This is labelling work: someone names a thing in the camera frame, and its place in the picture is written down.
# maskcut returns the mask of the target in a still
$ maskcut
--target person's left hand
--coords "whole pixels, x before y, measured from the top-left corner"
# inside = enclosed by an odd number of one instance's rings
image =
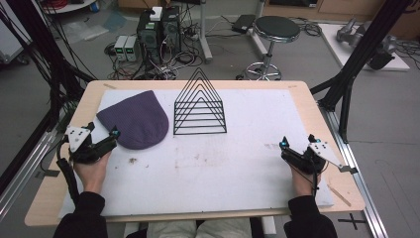
[[[106,176],[106,166],[108,165],[110,156],[111,152],[108,152],[98,162],[91,165],[74,164],[74,170],[83,183],[84,191],[91,191],[98,194],[101,192]]]

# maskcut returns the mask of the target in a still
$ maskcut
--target purple baseball cap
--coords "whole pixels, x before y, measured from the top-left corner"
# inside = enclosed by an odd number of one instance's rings
[[[153,91],[124,99],[96,114],[107,130],[121,132],[118,143],[130,150],[143,150],[163,140],[169,129],[166,114]]]

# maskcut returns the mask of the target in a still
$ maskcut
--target hand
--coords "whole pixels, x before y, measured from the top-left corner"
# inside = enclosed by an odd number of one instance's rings
[[[84,191],[91,191],[98,194],[101,192],[106,176],[106,166],[108,165],[110,156],[111,152],[108,152],[98,162],[91,165],[74,164],[74,170],[83,183]]]
[[[307,175],[300,169],[290,165],[293,188],[296,197],[313,194],[313,175]],[[321,175],[318,175],[318,184],[321,180]]]

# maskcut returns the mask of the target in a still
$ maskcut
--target gray floor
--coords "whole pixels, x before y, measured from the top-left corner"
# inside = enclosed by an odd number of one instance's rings
[[[92,14],[78,11],[63,16],[63,22],[87,20],[93,27],[116,17],[115,12]],[[209,21],[213,26],[222,19]],[[101,79],[112,72],[112,64],[104,48],[118,35],[132,35],[136,21],[122,21],[122,28],[90,42],[77,42],[72,48],[86,66]],[[218,24],[217,29],[229,28]],[[247,37],[208,38],[213,61],[200,67],[210,79],[229,80],[259,56]],[[62,41],[57,41],[66,58]],[[349,118],[349,140],[367,187],[389,237],[420,237],[420,188],[418,162],[420,111],[420,73],[411,59],[405,59],[409,71],[363,70],[355,84]],[[301,34],[291,44],[277,44],[272,62],[279,66],[283,80],[303,80],[309,87],[336,75],[340,66],[322,38]],[[178,79],[188,79],[195,67],[179,70]],[[0,71],[0,107],[2,158],[0,173],[12,161],[49,108],[49,88],[33,64],[9,65]],[[316,94],[322,98],[325,92]],[[28,182],[6,217],[0,223],[0,237],[52,237],[54,227],[27,227],[24,218],[41,184],[34,177]],[[327,214],[335,223],[339,237],[370,237],[363,223],[355,226],[339,219],[351,219],[349,213]],[[362,213],[353,213],[356,220],[365,220]],[[275,217],[277,237],[285,237],[282,224],[288,217]],[[124,225],[110,224],[109,237],[122,237]]]

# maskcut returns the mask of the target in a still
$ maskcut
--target wire rack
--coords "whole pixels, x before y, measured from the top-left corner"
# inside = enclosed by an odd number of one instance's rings
[[[173,135],[227,133],[222,98],[198,67],[175,99]]]

